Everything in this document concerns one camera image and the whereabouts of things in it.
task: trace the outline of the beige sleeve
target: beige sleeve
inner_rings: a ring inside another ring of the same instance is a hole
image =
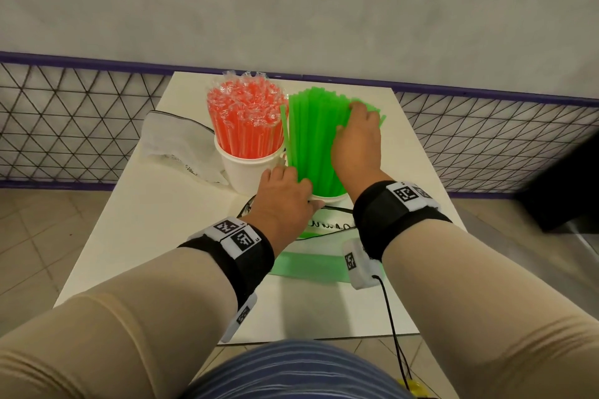
[[[176,398],[236,310],[212,257],[175,249],[0,339],[0,397]]]
[[[599,322],[457,226],[416,224],[383,265],[462,399],[598,394]]]

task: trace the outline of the yellow object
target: yellow object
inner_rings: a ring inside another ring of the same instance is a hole
[[[402,379],[397,379],[397,381],[399,382],[399,384],[402,387],[406,386],[406,384],[404,383],[404,381]],[[428,395],[428,391],[426,390],[425,387],[422,386],[421,383],[419,383],[415,380],[408,379],[408,385],[410,386],[410,393],[415,395],[415,397],[430,397]]]

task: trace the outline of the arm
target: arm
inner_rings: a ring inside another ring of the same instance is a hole
[[[311,191],[309,181],[297,183],[294,168],[263,174],[243,219],[266,236],[275,257],[324,205],[308,203]],[[0,397],[176,398],[237,307],[233,287],[209,254],[174,249],[1,338]]]
[[[370,185],[391,179],[380,170],[378,115],[360,105],[331,156],[354,202]],[[460,397],[599,391],[599,322],[457,226],[419,222],[388,245],[382,261]]]

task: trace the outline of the white table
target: white table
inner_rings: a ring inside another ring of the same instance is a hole
[[[215,78],[175,73],[158,109],[211,126],[206,89]],[[382,126],[383,170],[397,179],[419,184],[463,228],[391,89],[289,80],[278,83],[289,94],[312,85],[323,86],[379,107],[387,116]],[[246,196],[230,188],[203,182],[175,167],[142,158],[135,151],[56,304],[175,248],[212,222],[236,215],[246,201]],[[321,284],[267,275],[256,291],[258,304],[231,343],[391,334],[385,300],[378,287],[356,291],[347,283]],[[418,333],[390,285],[387,293],[397,333]]]

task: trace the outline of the black wristband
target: black wristband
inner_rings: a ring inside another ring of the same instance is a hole
[[[396,183],[385,180],[369,186],[356,200],[353,218],[364,250],[372,259],[381,260],[391,241],[409,227],[425,219],[451,220],[433,207],[410,212],[387,186]]]
[[[210,254],[235,290],[237,309],[241,309],[274,265],[274,252],[270,242],[259,229],[250,226],[262,240],[235,259],[219,242],[205,234],[179,245],[179,248],[192,248]]]

